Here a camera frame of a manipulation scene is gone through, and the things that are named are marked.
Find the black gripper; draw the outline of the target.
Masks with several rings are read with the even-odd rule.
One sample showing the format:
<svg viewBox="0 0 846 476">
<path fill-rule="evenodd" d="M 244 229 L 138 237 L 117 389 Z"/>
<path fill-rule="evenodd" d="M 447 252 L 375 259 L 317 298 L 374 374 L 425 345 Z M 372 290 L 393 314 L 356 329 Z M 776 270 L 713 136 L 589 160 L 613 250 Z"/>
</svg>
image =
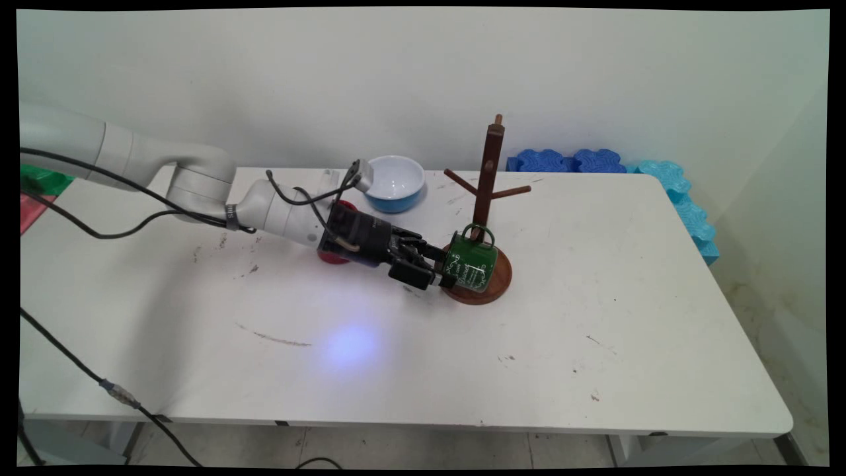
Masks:
<svg viewBox="0 0 846 476">
<path fill-rule="evenodd" d="M 454 275 L 443 271 L 445 250 L 348 202 L 333 202 L 327 226 L 319 243 L 319 256 L 327 262 L 356 262 L 371 268 L 389 263 L 389 277 L 420 290 L 452 289 L 457 284 Z"/>
</svg>

